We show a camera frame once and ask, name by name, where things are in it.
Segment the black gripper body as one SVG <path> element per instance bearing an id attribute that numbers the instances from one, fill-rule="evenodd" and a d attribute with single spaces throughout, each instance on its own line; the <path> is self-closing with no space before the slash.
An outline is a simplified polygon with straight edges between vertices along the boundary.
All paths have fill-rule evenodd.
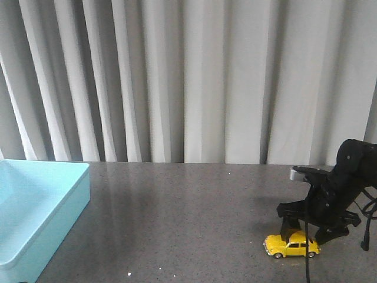
<path id="1" fill-rule="evenodd" d="M 305 177 L 311 185 L 305 200 L 281 203 L 277 214 L 307 221 L 317 227 L 358 226 L 360 217 L 347 211 L 362 190 L 372 185 L 372 144 L 345 140 L 328 175 Z"/>

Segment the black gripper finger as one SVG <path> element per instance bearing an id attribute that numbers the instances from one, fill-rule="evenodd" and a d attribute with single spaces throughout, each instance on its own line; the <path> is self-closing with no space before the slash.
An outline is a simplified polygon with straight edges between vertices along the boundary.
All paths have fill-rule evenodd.
<path id="1" fill-rule="evenodd" d="M 332 241 L 333 239 L 349 235 L 349 229 L 346 226 L 325 227 L 320 226 L 315 233 L 315 240 L 319 245 Z"/>
<path id="2" fill-rule="evenodd" d="M 301 231 L 301 225 L 297 218 L 284 216 L 282 218 L 282 227 L 280 228 L 280 236 L 283 241 L 288 241 L 290 237 L 298 231 Z"/>

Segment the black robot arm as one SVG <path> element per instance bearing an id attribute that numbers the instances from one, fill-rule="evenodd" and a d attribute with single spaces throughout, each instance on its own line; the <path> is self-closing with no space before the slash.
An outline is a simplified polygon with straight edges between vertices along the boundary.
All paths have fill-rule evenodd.
<path id="1" fill-rule="evenodd" d="M 347 139 L 338 150 L 331 171 L 293 166 L 290 178 L 310 184 L 305 199 L 280 203 L 277 214 L 283 219 L 280 236 L 287 240 L 306 221 L 319 229 L 315 240 L 323 245 L 349 235 L 349 225 L 361 222 L 357 213 L 348 211 L 351 203 L 366 187 L 376 187 L 376 145 Z"/>

